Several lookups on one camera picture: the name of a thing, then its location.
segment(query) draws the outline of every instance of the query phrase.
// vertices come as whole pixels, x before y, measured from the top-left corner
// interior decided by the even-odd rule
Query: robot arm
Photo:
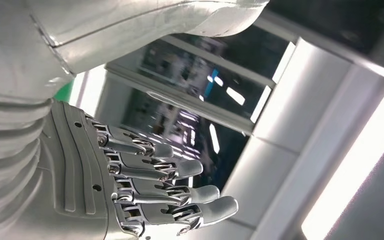
[[[238,33],[267,2],[0,0],[0,238],[147,239],[234,214],[234,199],[214,200],[212,187],[166,183],[199,173],[196,163],[156,151],[137,161],[132,148],[152,148],[99,140],[93,119],[51,98],[76,74],[164,35]],[[148,182],[123,185],[135,179]]]

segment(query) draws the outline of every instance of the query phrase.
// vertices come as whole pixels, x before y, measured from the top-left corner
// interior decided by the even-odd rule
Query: screw
[[[187,232],[189,231],[189,229],[191,229],[190,226],[187,226],[187,227],[185,227],[185,228],[182,228],[182,230],[180,230],[180,231],[178,232],[177,236],[180,236],[180,235],[182,235],[182,234],[187,233]]]
[[[108,170],[108,172],[109,172],[110,174],[118,174],[119,171],[120,171],[119,168],[116,167],[116,166],[113,166],[113,165],[111,165],[111,166],[109,167],[109,170]]]
[[[165,182],[165,181],[167,181],[167,179],[169,179],[169,176],[162,176],[162,177],[160,177],[158,180],[159,180],[160,182]]]
[[[106,140],[105,137],[98,136],[98,145],[102,147],[105,143],[105,140]]]

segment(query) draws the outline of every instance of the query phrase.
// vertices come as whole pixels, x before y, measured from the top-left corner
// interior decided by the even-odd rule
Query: fluorescent light
[[[200,154],[200,151],[196,150],[195,148],[192,148],[192,147],[189,147],[189,146],[187,146],[186,148],[188,150],[190,150],[190,151],[194,151],[195,153]]]
[[[192,146],[195,146],[195,131],[194,130],[190,130],[190,144],[192,144]]]
[[[162,136],[157,135],[157,134],[155,134],[155,133],[153,133],[152,135],[154,135],[154,136],[157,137],[157,138],[164,139]]]
[[[251,122],[253,122],[254,124],[256,123],[261,111],[263,110],[264,105],[266,105],[267,99],[269,99],[271,92],[272,89],[269,86],[265,86],[264,90],[262,91],[261,97],[257,102],[257,106],[255,106],[250,118]]]
[[[187,131],[184,131],[184,132],[183,132],[183,142],[184,142],[184,143],[187,143],[187,142],[188,142],[188,132],[187,132]]]
[[[187,118],[187,119],[190,119],[190,120],[192,120],[192,121],[197,122],[197,120],[196,120],[195,118],[193,118],[192,116],[189,116],[189,115],[187,115],[187,114],[184,114],[183,112],[181,112],[180,115],[181,115],[182,117],[184,117],[184,118]]]
[[[185,122],[183,122],[183,121],[180,121],[179,123],[180,123],[181,125],[185,126],[185,127],[190,128],[190,129],[195,129],[193,126],[191,126],[191,125],[189,125],[189,124],[187,124],[187,123],[185,123]]]
[[[226,93],[231,96],[231,98],[235,100],[239,105],[244,105],[245,97],[242,96],[239,92],[233,90],[231,87],[228,87]]]
[[[158,140],[158,139],[155,139],[155,138],[152,138],[152,137],[150,137],[149,139],[152,140],[152,141],[154,141],[154,142],[157,142],[157,143],[159,143],[159,144],[161,143],[161,141]]]
[[[384,153],[384,98],[301,225],[308,240],[324,239]]]
[[[85,80],[84,78],[85,78],[84,72],[79,73],[77,74],[77,76],[75,76],[75,79],[71,88],[70,100],[68,101],[68,103],[71,106],[80,107],[80,106],[77,106],[77,102],[78,102],[80,91],[82,88],[82,83]]]
[[[189,112],[189,111],[180,111],[181,114],[183,115],[187,115],[191,118],[194,118],[194,119],[198,119],[198,116],[196,114],[193,114],[192,112]]]
[[[183,157],[184,159],[186,159],[186,160],[195,160],[195,158],[192,158],[192,157],[190,157],[190,156],[188,156],[188,155],[185,155],[185,154],[183,154],[182,157]]]
[[[286,66],[289,63],[289,60],[291,59],[292,54],[294,53],[294,50],[295,50],[295,44],[290,42],[287,45],[286,50],[283,53],[282,58],[280,59],[279,65],[277,65],[277,68],[273,74],[273,77],[271,78],[273,80],[273,82],[275,82],[276,84],[279,83],[279,80],[281,79],[282,74],[284,74]]]
[[[96,114],[106,82],[107,70],[105,70],[104,66],[103,64],[88,71],[83,96],[81,96],[80,100],[79,108],[92,117]]]
[[[187,186],[188,186],[189,188],[192,188],[192,187],[194,186],[194,177],[193,177],[193,176],[190,176],[190,177],[189,177]]]
[[[212,123],[209,125],[209,134],[211,135],[212,148],[214,149],[214,152],[218,154],[220,151],[219,140],[217,139],[216,128]]]
[[[193,154],[192,152],[190,151],[183,151],[185,154],[189,155],[189,156],[192,156],[192,157],[195,157],[195,154]]]
[[[180,152],[182,152],[182,150],[180,149],[180,148],[178,148],[178,147],[175,147],[175,146],[173,146],[173,145],[170,145],[173,149],[175,149],[175,150],[177,150],[177,151],[180,151]]]
[[[214,81],[216,84],[220,85],[220,87],[223,87],[223,80],[221,80],[220,77],[216,76]]]

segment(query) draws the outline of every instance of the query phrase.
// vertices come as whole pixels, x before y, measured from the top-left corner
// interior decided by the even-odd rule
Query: light panel
[[[216,76],[216,77],[214,78],[214,81],[215,81],[215,83],[218,84],[220,87],[223,87],[223,80],[220,79],[220,77]]]
[[[259,98],[257,102],[257,106],[255,106],[254,111],[252,112],[251,115],[251,122],[256,123],[257,119],[263,110],[264,105],[266,105],[267,100],[269,99],[270,93],[272,92],[272,89],[269,86],[265,86],[264,90],[262,91],[261,97]]]
[[[217,138],[216,128],[212,123],[209,125],[209,134],[211,135],[212,148],[218,154],[220,152],[219,139]]]
[[[384,153],[384,98],[301,225],[308,240],[331,230]]]
[[[242,96],[239,92],[233,90],[233,88],[228,87],[226,89],[226,93],[233,99],[235,100],[239,105],[244,105],[245,103],[245,97]]]

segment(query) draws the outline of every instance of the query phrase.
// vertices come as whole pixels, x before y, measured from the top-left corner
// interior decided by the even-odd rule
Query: silver metal surface
[[[254,124],[251,120],[234,114],[228,110],[202,102],[198,98],[184,94],[155,80],[127,70],[121,66],[108,64],[106,66],[112,79],[152,95],[158,100],[193,112],[203,118],[214,121],[225,127],[250,135]]]
[[[268,0],[30,0],[28,6],[55,52],[74,73],[81,73],[165,35],[236,34],[251,25],[267,3]],[[63,19],[65,24],[55,19]]]
[[[174,155],[173,148],[169,144],[156,143],[154,144],[154,148],[155,153],[152,155],[152,157],[154,158],[169,159],[172,158]]]
[[[190,230],[219,223],[238,211],[238,203],[230,196],[180,207],[162,203],[133,204],[128,201],[114,204],[126,213],[124,221],[120,221],[121,227],[135,231],[139,239],[180,236]]]
[[[203,59],[206,59],[212,63],[215,63],[223,68],[228,69],[229,71],[232,71],[234,73],[237,73],[241,76],[244,76],[257,84],[260,84],[262,86],[269,86],[270,88],[275,87],[275,82],[265,76],[262,76],[258,73],[255,73],[243,66],[237,65],[231,61],[228,61],[220,56],[214,55],[206,50],[200,49],[190,43],[187,43],[185,41],[182,41],[178,38],[175,38],[173,36],[164,36],[160,38],[161,40],[176,46],[180,49],[183,49],[191,54],[197,55]]]

